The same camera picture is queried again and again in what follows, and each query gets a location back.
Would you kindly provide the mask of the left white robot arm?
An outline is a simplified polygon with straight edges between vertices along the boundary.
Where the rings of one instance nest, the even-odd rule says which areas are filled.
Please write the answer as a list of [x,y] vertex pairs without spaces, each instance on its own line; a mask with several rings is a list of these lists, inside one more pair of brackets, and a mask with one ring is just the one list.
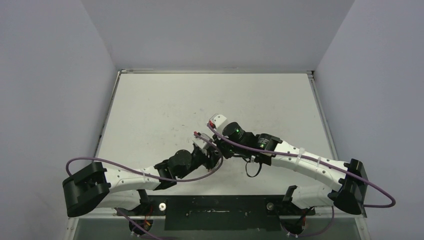
[[149,210],[146,190],[166,190],[177,183],[199,181],[214,174],[223,164],[213,147],[195,146],[193,151],[177,151],[170,158],[147,168],[127,166],[92,158],[92,163],[75,173],[68,172],[62,182],[66,213],[75,218],[96,208],[121,208],[144,215]]

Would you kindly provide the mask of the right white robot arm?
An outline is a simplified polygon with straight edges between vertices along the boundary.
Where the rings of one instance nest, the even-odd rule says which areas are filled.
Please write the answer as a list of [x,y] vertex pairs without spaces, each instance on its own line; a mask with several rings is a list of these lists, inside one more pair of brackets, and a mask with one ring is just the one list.
[[290,186],[282,201],[286,213],[334,206],[351,215],[363,214],[368,176],[361,161],[322,158],[276,136],[246,132],[237,122],[218,124],[211,120],[208,126],[226,158],[239,155],[249,163],[289,169],[320,182],[316,186]]

